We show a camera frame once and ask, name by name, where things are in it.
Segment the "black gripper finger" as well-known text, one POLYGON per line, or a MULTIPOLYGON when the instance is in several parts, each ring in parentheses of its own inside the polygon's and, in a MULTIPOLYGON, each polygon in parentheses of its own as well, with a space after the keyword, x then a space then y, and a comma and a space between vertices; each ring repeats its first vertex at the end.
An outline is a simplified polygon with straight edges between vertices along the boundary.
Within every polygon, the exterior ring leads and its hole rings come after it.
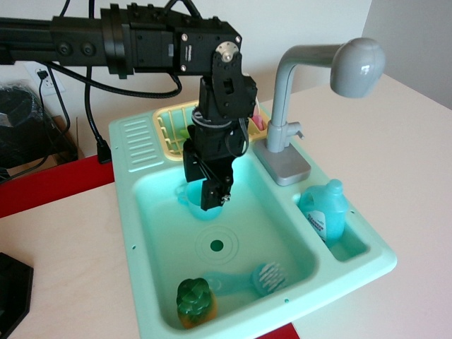
POLYGON ((213 179, 206 179, 201 184, 201 209, 204 211, 222 207, 225 203, 223 186, 213 179))
POLYGON ((202 173, 201 167, 198 163, 198 157, 192 141, 184 141, 183 163, 184 175, 187 182, 194 182, 204 179, 204 174, 202 173))

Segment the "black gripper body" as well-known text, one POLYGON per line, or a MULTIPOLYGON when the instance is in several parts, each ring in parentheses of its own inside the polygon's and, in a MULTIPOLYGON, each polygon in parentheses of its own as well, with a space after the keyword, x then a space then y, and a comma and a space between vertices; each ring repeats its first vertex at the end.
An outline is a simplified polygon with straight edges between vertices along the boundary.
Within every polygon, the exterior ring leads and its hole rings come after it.
POLYGON ((249 147, 249 119, 214 123, 201 114, 192 114, 191 118, 190 138, 186 141, 192 141, 194 145, 204 179, 213 179, 220 184, 233 183, 232 163, 249 147))

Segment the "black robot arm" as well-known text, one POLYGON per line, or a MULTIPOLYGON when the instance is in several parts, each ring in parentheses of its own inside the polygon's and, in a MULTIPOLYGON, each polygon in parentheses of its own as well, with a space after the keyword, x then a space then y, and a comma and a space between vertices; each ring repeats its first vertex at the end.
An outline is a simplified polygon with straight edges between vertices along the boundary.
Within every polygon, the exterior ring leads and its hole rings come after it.
POLYGON ((257 87, 242 73, 241 35, 219 18, 203 18, 191 1, 186 13, 116 4, 99 18, 1 19, 1 63, 36 61, 71 75, 74 66, 105 66, 125 79, 166 73, 174 81, 198 76, 198 105, 183 144, 188 182, 201 181, 201 207, 222 206, 234 182, 232 163, 245 154, 257 87))

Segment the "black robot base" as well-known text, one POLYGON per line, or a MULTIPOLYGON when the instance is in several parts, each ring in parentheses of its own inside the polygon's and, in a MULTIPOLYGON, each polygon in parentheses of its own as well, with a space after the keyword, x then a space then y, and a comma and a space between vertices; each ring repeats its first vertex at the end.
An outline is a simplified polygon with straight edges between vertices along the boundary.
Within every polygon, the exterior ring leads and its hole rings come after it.
POLYGON ((8 338, 30 310, 34 269, 1 253, 1 338, 8 338))

